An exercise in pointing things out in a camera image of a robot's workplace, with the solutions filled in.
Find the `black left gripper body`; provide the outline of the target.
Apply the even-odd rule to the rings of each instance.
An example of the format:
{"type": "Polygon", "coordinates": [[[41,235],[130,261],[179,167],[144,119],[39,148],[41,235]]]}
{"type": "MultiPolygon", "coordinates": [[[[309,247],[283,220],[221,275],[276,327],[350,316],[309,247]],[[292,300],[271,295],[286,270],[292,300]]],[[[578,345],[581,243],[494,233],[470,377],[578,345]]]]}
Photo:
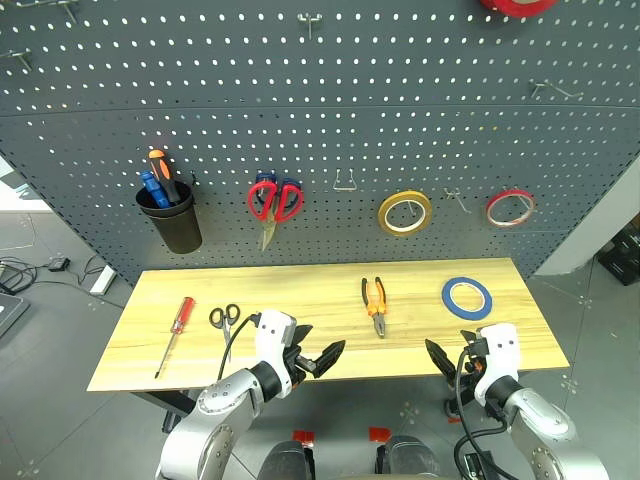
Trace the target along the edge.
{"type": "Polygon", "coordinates": [[[320,358],[311,359],[301,353],[299,345],[284,349],[284,364],[291,380],[292,388],[297,388],[308,375],[318,378],[320,358]]]}

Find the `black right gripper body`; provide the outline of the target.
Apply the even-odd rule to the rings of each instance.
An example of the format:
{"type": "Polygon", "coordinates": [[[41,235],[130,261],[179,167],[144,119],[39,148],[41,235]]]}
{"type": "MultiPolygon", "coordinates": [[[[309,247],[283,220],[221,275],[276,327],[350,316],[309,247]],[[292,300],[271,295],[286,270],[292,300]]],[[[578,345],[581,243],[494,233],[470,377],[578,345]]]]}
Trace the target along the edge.
{"type": "MultiPolygon", "coordinates": [[[[462,401],[471,401],[474,399],[475,387],[484,375],[484,359],[482,357],[474,357],[466,361],[463,365],[462,373],[459,379],[460,395],[462,401]]],[[[447,359],[445,361],[445,378],[448,385],[455,388],[456,366],[447,359]]]]}

